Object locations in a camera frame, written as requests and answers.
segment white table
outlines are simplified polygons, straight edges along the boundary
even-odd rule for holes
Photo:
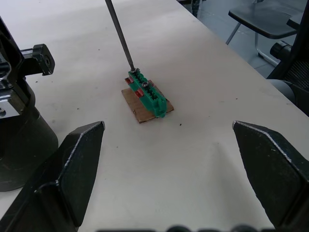
[[[138,124],[127,106],[121,90],[129,66],[103,0],[5,0],[0,8],[21,49],[45,43],[56,61],[53,75],[28,83],[59,142],[105,121],[79,231],[270,227],[232,122],[276,130],[308,159],[308,118],[175,0],[114,6],[135,65],[175,107],[164,119]],[[0,193],[0,216],[17,193]]]

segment screwdriver shaft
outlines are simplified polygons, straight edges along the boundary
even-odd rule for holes
[[[118,33],[118,36],[119,36],[119,39],[120,39],[120,42],[121,42],[121,45],[122,45],[122,47],[124,49],[124,52],[126,54],[127,61],[129,62],[131,70],[134,71],[135,68],[134,68],[133,60],[131,58],[129,49],[127,47],[124,34],[122,33],[122,30],[121,30],[121,27],[120,27],[120,24],[119,24],[119,21],[118,21],[118,18],[117,18],[114,6],[112,5],[112,0],[105,0],[105,2],[106,2],[106,5],[107,5],[107,8],[108,8],[108,10],[109,10],[109,12],[111,14],[112,21],[113,21],[113,23],[115,25],[116,31]]]

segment cardboard piece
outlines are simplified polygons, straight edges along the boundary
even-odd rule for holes
[[[161,93],[161,91],[154,84],[153,86],[157,91],[159,91],[159,93]],[[133,92],[131,88],[123,89],[121,90],[121,92],[127,104],[129,105],[131,111],[133,112],[136,120],[139,123],[147,122],[155,118],[155,116],[144,107],[144,105],[140,102],[139,98],[135,95],[135,93]],[[166,99],[166,101],[167,101],[167,107],[168,107],[167,113],[169,113],[174,110],[174,107],[169,102],[169,100]]]

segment green terminal block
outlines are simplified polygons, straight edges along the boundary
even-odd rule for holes
[[[155,117],[164,117],[167,110],[166,98],[153,87],[152,83],[148,82],[139,69],[128,73],[129,77],[125,80],[145,108]]]

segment black chair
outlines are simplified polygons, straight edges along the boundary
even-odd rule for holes
[[[264,54],[258,48],[258,34],[269,39],[282,39],[287,36],[295,35],[297,31],[286,23],[290,17],[301,13],[293,6],[278,0],[255,0],[250,5],[240,6],[231,9],[228,13],[239,23],[234,28],[232,34],[226,41],[229,44],[241,24],[255,31],[255,48],[259,57],[265,59],[274,66],[278,63]]]
[[[270,53],[281,61],[267,79],[282,80],[285,87],[275,87],[284,95],[292,91],[292,102],[309,116],[309,2],[294,45],[280,41],[272,47]]]

